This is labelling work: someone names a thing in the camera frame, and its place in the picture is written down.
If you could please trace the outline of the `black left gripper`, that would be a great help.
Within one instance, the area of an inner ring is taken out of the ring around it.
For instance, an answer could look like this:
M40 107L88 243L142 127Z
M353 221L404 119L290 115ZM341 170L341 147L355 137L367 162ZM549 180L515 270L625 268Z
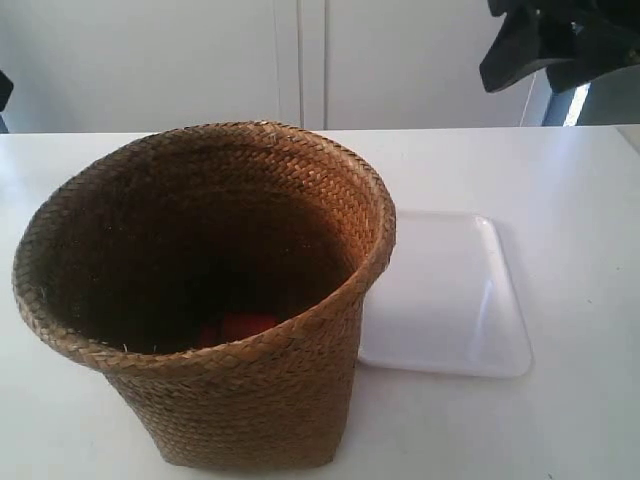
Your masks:
M490 1L488 7L504 19L479 65L488 93L539 70L562 93L639 64L637 1Z

